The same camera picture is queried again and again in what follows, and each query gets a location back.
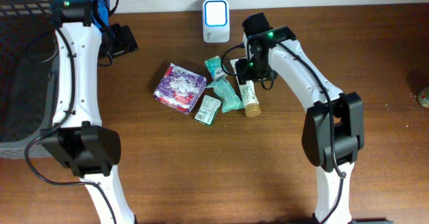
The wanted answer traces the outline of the small teal tissue pack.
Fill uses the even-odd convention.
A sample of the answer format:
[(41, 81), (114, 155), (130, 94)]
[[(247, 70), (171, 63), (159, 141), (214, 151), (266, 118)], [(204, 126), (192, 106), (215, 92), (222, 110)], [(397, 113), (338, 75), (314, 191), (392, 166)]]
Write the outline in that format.
[(221, 58), (219, 56), (205, 60), (204, 64), (213, 80), (220, 80), (227, 76), (227, 74), (222, 69)]

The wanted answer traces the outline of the mint green wipes packet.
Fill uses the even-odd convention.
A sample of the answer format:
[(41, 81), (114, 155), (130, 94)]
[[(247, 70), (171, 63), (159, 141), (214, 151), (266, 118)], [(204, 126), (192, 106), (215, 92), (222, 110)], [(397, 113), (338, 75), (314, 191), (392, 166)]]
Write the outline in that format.
[(213, 89), (215, 95), (222, 101), (223, 113), (243, 108), (241, 99), (226, 78), (212, 81), (207, 88)]

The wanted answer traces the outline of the white leafy cream tube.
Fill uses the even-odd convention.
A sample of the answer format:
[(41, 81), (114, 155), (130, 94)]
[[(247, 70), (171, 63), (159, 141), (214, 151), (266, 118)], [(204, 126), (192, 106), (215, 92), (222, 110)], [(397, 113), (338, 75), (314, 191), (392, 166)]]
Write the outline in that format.
[(253, 81), (248, 80), (246, 82), (243, 82), (238, 76), (236, 77), (236, 79), (239, 85), (241, 99), (243, 102), (243, 107), (245, 109), (246, 116), (259, 116), (261, 114), (261, 108), (257, 96), (255, 94), (255, 87)]

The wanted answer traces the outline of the green white soap box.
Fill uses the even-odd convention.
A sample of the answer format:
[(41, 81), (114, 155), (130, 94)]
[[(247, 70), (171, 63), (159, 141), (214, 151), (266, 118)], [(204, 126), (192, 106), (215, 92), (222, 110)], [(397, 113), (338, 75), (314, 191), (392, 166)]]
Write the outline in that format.
[(220, 106), (220, 100), (209, 95), (205, 95), (202, 99), (200, 109), (198, 110), (194, 119), (199, 123), (211, 126), (215, 120)]

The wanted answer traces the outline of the purple floral pack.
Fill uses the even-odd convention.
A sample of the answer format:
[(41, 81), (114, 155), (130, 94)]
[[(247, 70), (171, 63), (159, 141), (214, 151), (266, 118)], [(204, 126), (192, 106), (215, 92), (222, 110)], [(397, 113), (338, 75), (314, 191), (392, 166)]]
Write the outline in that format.
[(185, 114), (189, 114), (206, 88), (204, 76), (171, 63), (153, 96), (159, 102)]

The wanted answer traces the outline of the green lidded small jar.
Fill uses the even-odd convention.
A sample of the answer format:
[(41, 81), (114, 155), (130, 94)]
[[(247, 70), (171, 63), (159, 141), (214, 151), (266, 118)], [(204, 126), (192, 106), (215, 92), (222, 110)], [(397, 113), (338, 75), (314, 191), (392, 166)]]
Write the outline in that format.
[(423, 88), (417, 95), (417, 100), (424, 108), (429, 108), (429, 87)]

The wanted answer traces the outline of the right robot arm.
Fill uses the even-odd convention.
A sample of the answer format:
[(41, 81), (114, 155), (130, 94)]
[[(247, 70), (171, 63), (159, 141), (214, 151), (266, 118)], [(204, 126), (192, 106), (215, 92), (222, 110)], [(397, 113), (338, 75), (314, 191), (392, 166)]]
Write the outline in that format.
[(316, 169), (316, 223), (351, 223), (351, 172), (365, 145), (363, 101), (332, 84), (304, 53), (287, 26), (271, 27), (263, 13), (242, 23), (246, 57), (235, 67), (241, 82), (260, 82), (265, 90), (280, 77), (306, 112), (302, 147)]

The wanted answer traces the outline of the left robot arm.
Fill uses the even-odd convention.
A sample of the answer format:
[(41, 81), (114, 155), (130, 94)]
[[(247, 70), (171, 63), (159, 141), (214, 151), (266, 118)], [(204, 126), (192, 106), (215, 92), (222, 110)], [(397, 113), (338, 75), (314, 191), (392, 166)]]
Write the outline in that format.
[(121, 27), (110, 26), (110, 0), (54, 0), (58, 98), (52, 128), (40, 144), (85, 186), (101, 223), (136, 223), (119, 179), (119, 134), (102, 126), (97, 99), (99, 59), (126, 53)]

